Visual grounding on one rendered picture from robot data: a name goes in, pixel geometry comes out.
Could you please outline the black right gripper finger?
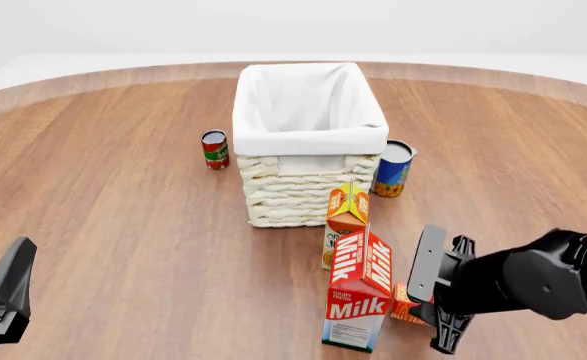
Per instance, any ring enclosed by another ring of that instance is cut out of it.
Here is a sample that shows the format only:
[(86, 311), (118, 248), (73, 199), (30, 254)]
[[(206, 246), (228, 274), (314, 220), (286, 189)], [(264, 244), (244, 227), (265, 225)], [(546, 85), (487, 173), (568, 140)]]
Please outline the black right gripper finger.
[(424, 302), (414, 305), (409, 309), (409, 314), (419, 320), (435, 320), (437, 307), (432, 302)]

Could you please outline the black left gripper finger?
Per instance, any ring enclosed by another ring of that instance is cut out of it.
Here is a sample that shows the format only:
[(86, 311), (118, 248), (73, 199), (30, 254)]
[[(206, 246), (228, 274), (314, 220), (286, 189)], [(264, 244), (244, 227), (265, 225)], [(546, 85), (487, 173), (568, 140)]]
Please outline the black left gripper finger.
[(11, 311), (29, 318), (29, 286), (37, 246), (19, 237), (0, 259), (0, 318)]

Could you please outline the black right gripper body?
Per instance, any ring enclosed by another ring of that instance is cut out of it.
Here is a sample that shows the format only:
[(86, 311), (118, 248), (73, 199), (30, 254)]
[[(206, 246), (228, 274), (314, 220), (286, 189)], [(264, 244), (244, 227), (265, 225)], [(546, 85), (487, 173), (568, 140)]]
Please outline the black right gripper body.
[(466, 331), (473, 315), (460, 315), (447, 311), (444, 305), (452, 289), (454, 276), (461, 266), (475, 258), (475, 241), (467, 236), (456, 236), (451, 251), (444, 251), (438, 277), (433, 290), (433, 306), (436, 337), (430, 341), (430, 347), (445, 355), (453, 355), (462, 335)]

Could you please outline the orange butter box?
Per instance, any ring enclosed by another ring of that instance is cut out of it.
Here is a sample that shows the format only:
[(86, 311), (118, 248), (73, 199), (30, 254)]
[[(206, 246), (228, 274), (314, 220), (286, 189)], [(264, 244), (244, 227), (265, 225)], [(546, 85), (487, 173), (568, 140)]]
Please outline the orange butter box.
[(410, 314), (412, 308), (416, 308), (420, 303), (412, 302), (407, 294), (406, 284), (398, 281), (393, 290), (393, 299), (391, 305), (390, 316), (397, 320), (403, 320), (407, 323), (415, 323), (419, 325), (427, 325), (424, 320)]

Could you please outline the white woven basket with liner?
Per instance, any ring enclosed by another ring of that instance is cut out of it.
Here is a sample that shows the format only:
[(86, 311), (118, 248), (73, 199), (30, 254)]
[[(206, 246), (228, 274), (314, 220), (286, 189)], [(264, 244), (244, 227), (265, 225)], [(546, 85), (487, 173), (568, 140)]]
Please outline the white woven basket with liner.
[(388, 133), (352, 62), (248, 66), (238, 78), (232, 140), (250, 224), (324, 225), (334, 188), (369, 190)]

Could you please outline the grey plate on black stalk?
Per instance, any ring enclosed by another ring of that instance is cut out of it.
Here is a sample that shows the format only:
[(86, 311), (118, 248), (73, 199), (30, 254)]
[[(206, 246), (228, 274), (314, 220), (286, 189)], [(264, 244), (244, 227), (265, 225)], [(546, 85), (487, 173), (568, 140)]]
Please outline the grey plate on black stalk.
[(437, 285), (450, 287), (457, 258), (443, 246), (446, 230), (427, 224), (420, 236), (407, 282), (407, 295), (412, 302), (434, 298)]

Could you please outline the red and white milk carton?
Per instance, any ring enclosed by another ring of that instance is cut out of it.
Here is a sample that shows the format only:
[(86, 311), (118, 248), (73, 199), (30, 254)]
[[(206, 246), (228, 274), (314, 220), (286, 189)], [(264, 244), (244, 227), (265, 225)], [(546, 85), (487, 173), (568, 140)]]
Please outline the red and white milk carton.
[(369, 227), (339, 238), (322, 342), (372, 353), (393, 295), (392, 249)]

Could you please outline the orange juice carton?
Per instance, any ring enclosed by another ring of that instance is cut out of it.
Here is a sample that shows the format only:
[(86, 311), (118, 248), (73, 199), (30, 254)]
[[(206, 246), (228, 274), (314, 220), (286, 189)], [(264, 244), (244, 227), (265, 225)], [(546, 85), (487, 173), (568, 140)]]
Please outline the orange juice carton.
[(322, 269), (330, 270), (337, 239), (363, 230), (369, 224), (369, 196), (353, 180), (329, 195), (323, 239)]

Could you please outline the blue and yellow tin can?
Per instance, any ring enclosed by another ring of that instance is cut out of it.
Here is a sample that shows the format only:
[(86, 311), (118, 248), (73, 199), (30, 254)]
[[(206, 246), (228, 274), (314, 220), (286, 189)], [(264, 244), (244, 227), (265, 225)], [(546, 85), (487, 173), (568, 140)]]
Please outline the blue and yellow tin can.
[(402, 194), (417, 151), (400, 140), (387, 140), (375, 172), (372, 191), (381, 197)]

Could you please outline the red tomato sauce can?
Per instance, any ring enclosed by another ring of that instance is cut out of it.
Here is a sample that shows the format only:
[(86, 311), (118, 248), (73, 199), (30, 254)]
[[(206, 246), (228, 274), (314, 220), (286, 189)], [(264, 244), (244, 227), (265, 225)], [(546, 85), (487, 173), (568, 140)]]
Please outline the red tomato sauce can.
[(214, 129), (201, 136), (206, 165), (210, 170), (222, 170), (228, 167), (229, 149), (224, 131)]

